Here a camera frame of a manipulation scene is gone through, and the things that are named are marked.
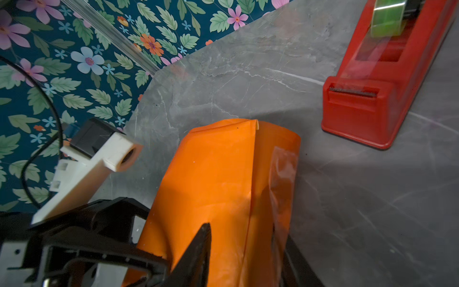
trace gray marble surface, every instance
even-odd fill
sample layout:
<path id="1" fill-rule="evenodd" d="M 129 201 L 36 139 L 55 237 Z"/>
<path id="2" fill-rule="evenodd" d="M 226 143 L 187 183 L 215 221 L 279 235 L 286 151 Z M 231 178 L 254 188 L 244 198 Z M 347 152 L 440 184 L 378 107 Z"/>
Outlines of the gray marble surface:
<path id="1" fill-rule="evenodd" d="M 95 198 L 151 206 L 190 129 L 257 118 L 302 138 L 291 235 L 326 286 L 459 286 L 459 23 L 381 152 L 320 127 L 365 2 L 295 0 L 156 73 L 126 125 L 144 150 Z"/>

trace small blue flower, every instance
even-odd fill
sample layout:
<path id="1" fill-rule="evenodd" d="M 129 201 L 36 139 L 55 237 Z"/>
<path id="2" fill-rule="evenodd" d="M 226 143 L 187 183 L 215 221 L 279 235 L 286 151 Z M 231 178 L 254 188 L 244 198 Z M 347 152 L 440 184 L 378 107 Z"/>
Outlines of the small blue flower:
<path id="1" fill-rule="evenodd" d="M 131 15 L 124 14 L 126 16 L 126 21 L 131 22 L 134 24 L 134 19 L 131 17 Z"/>
<path id="2" fill-rule="evenodd" d="M 71 16 L 73 14 L 72 10 L 67 9 L 67 7 L 65 7 L 64 5 L 61 5 L 61 9 L 59 9 L 59 11 L 62 12 L 64 16 Z"/>
<path id="3" fill-rule="evenodd" d="M 55 87 L 51 87 L 50 84 L 48 83 L 45 83 L 45 87 L 44 88 L 41 88 L 43 91 L 45 91 L 46 95 L 49 96 L 50 94 L 56 94 L 56 92 L 54 91 L 56 88 Z"/>
<path id="4" fill-rule="evenodd" d="M 55 125 L 56 121 L 53 120 L 53 117 L 49 117 L 49 119 L 45 119 L 45 118 L 44 118 L 44 119 L 42 119 L 41 121 L 46 123 L 45 128 L 47 128 L 47 127 L 49 127 L 49 126 L 52 126 L 52 127 L 55 127 L 55 126 L 56 126 L 56 125 Z"/>
<path id="5" fill-rule="evenodd" d="M 185 30 L 191 31 L 191 25 L 188 24 L 188 23 L 186 22 L 186 20 L 184 21 L 184 23 L 182 23 L 182 25 L 185 26 Z"/>
<path id="6" fill-rule="evenodd" d="M 125 120 L 126 120 L 125 118 L 118 117 L 118 120 L 115 121 L 115 123 L 117 123 L 118 125 L 122 125 L 122 124 L 124 124 Z"/>
<path id="7" fill-rule="evenodd" d="M 101 45 L 97 45 L 97 47 L 91 46 L 94 49 L 94 55 L 100 54 L 102 56 L 102 52 L 105 51 L 101 49 Z"/>
<path id="8" fill-rule="evenodd" d="M 68 57 L 68 55 L 65 54 L 64 50 L 59 51 L 58 49 L 54 49 L 54 52 L 57 53 L 54 56 L 57 57 L 57 58 L 60 57 L 62 60 L 64 60 L 64 57 Z"/>
<path id="9" fill-rule="evenodd" d="M 119 26 L 119 28 L 123 33 L 129 34 L 129 30 L 127 30 L 123 25 Z"/>
<path id="10" fill-rule="evenodd" d="M 45 140 L 46 138 L 44 136 L 42 136 L 43 133 L 39 133 L 38 135 L 30 135 L 30 137 L 32 138 L 32 140 L 30 142 L 38 142 L 39 144 L 41 144 L 41 140 Z"/>
<path id="11" fill-rule="evenodd" d="M 104 68 L 104 70 L 107 70 L 105 72 L 106 75 L 108 75 L 109 73 L 113 75 L 113 71 L 115 70 L 115 68 L 112 68 L 110 64 L 107 64 L 106 66 L 103 66 L 102 68 Z"/>
<path id="12" fill-rule="evenodd" d="M 116 89 L 116 93 L 115 93 L 116 96 L 123 96 L 123 92 L 122 91 L 119 91 L 118 89 Z"/>
<path id="13" fill-rule="evenodd" d="M 185 50 L 185 49 L 183 48 L 183 46 L 180 46 L 179 51 L 180 51 L 180 53 L 182 53 L 182 54 L 185 54 L 186 52 L 188 52 L 188 50 Z"/>

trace orange bag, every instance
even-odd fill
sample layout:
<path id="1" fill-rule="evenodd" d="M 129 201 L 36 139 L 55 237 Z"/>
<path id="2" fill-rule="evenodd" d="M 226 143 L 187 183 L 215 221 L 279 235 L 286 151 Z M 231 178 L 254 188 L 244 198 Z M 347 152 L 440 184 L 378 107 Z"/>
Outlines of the orange bag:
<path id="1" fill-rule="evenodd" d="M 173 269 L 203 223 L 212 229 L 209 287 L 279 286 L 300 137 L 257 120 L 193 129 L 159 187 L 137 248 Z M 128 270 L 123 285 L 141 273 Z"/>

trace tape roll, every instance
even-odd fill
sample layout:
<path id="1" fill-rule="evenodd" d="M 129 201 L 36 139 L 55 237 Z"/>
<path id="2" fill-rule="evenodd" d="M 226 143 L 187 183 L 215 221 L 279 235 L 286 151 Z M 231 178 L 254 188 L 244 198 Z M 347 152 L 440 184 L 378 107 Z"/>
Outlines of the tape roll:
<path id="1" fill-rule="evenodd" d="M 371 20 L 373 38 L 400 36 L 408 0 L 376 0 Z"/>

